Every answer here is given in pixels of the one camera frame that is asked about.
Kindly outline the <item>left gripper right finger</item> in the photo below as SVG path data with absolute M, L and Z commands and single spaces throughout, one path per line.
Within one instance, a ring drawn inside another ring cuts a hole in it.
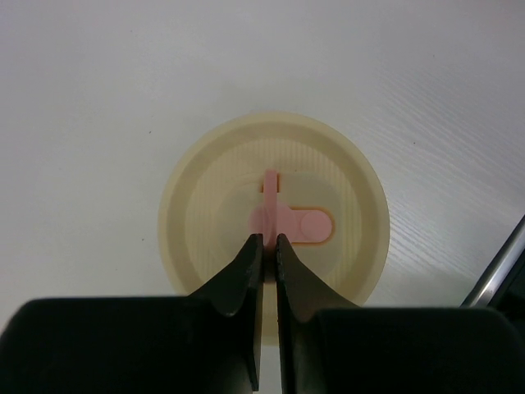
M 285 393 L 521 393 L 524 341 L 488 308 L 361 308 L 276 241 Z

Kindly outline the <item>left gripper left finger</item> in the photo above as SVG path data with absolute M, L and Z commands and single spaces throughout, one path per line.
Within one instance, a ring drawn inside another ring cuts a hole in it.
M 263 239 L 187 296 L 48 298 L 1 335 L 4 393 L 259 389 Z

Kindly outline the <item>cream round lid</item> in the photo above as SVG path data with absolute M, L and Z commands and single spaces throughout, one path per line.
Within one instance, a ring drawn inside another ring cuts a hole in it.
M 386 263 L 390 215 L 385 192 L 350 140 L 289 112 L 226 122 L 177 163 L 162 195 L 157 231 L 173 287 L 196 291 L 238 254 L 253 233 L 269 170 L 278 175 L 281 207 L 320 210 L 331 219 L 326 240 L 294 243 L 294 252 L 339 295 L 362 305 Z

